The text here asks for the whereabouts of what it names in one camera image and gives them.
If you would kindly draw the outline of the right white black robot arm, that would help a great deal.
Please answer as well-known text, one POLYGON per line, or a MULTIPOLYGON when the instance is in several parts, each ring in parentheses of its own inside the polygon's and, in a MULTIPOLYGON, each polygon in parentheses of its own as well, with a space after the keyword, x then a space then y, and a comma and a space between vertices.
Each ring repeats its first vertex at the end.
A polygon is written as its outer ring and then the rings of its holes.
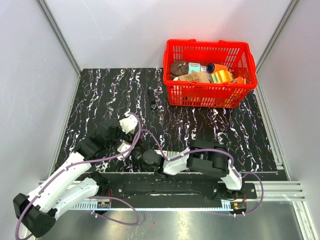
POLYGON ((234 167, 234 157, 218 143, 192 140, 185 150, 171 156, 138 145, 130 155, 144 167, 154 169, 158 176, 174 176, 189 170, 220 179, 233 198, 239 198, 246 191, 243 178, 234 167))

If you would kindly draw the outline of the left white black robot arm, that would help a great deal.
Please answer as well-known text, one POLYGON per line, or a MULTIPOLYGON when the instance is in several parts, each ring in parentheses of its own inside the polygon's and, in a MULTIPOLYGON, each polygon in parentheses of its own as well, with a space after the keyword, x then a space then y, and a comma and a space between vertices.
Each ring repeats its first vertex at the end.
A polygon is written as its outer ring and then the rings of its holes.
POLYGON ((71 184, 95 164, 113 159, 124 160, 134 149, 141 131, 139 118, 132 112, 121 120, 108 119, 87 134, 73 149, 67 160, 45 182, 28 194, 19 193, 13 199, 18 219, 15 238, 20 239, 20 227, 26 227, 30 237, 45 235, 66 211, 89 198, 111 198, 109 180, 98 171, 87 175, 80 183, 71 184))

